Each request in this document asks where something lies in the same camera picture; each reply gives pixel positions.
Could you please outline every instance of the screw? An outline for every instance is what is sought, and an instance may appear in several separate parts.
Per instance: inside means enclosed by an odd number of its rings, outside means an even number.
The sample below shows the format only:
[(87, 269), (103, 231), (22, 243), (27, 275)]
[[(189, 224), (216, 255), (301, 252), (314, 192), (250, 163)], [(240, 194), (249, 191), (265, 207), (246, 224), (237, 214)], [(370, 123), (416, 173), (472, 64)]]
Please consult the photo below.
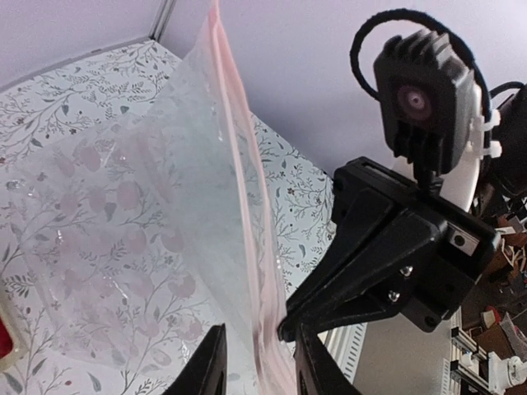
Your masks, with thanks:
[(454, 237), (454, 244), (457, 245), (458, 247), (463, 247), (464, 246), (464, 237), (462, 235), (456, 235)]
[(397, 300), (399, 300), (399, 297), (401, 296), (400, 293), (398, 292), (395, 292), (394, 290), (391, 290), (390, 292), (388, 292), (388, 299), (390, 299), (392, 302), (396, 302)]
[(399, 270), (400, 273), (405, 277), (410, 277), (410, 275), (413, 272), (413, 266), (405, 266), (401, 270)]

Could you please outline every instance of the black bracket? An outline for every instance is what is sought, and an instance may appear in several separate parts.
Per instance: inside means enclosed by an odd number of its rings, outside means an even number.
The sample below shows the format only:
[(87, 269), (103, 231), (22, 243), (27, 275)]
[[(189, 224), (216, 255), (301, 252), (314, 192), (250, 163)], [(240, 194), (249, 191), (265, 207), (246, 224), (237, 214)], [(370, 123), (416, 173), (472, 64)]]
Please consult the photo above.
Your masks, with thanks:
[(492, 259), (496, 231), (367, 158), (337, 169), (337, 233), (287, 301), (278, 334), (316, 332), (402, 312), (423, 331), (448, 319)]

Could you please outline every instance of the black cable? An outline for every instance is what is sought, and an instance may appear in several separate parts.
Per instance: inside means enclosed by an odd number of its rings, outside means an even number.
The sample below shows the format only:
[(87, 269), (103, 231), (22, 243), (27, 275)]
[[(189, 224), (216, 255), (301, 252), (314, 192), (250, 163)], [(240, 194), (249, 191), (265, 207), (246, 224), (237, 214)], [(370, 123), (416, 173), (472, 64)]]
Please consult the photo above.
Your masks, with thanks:
[(379, 100), (379, 93), (373, 89), (370, 84), (368, 84), (365, 77), (362, 75), (359, 65), (359, 52), (361, 51), (361, 46), (366, 36), (370, 34), (370, 32), (376, 26), (388, 21), (411, 21), (425, 26), (430, 30), (434, 30), (440, 35), (443, 33), (448, 34), (452, 49), (459, 56), (459, 58), (474, 71), (474, 80), (482, 90), (483, 117), (485, 118), (485, 122), (490, 121), (492, 116), (491, 98), (488, 93), (487, 84), (485, 83), (483, 75), (476, 64), (472, 51), (458, 35), (453, 33), (449, 28), (425, 12), (408, 10), (406, 8), (398, 8), (395, 10), (380, 12), (368, 19), (355, 34), (352, 48), (349, 53), (350, 63), (352, 65), (353, 75), (357, 79), (359, 85), (362, 87), (362, 89), (364, 89), (364, 91), (366, 91), (368, 95), (373, 97), (375, 100)]
[(523, 82), (519, 81), (506, 82), (505, 84), (501, 84), (490, 91), (491, 98), (494, 99), (500, 93), (508, 91), (509, 89), (521, 89), (524, 87), (524, 85), (525, 84)]

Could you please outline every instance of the webcam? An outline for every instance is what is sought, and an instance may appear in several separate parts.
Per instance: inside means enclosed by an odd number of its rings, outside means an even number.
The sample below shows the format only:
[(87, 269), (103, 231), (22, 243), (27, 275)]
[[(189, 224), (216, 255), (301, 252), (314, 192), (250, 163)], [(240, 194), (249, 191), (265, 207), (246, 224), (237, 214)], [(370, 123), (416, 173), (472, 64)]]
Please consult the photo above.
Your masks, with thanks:
[(388, 40), (374, 63), (385, 140), (426, 187), (459, 163), (478, 114), (473, 70), (447, 33), (420, 30)]

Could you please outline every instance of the ziplock bag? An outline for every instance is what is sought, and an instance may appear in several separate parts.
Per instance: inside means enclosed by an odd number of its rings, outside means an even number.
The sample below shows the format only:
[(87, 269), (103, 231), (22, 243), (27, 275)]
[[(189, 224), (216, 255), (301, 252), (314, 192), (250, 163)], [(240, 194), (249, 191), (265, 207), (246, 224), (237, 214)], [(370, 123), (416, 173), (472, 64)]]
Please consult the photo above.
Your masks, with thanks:
[(129, 385), (171, 381), (226, 323), (229, 393), (296, 391), (264, 171), (217, 2), (145, 118), (42, 149), (7, 189), (61, 352)]

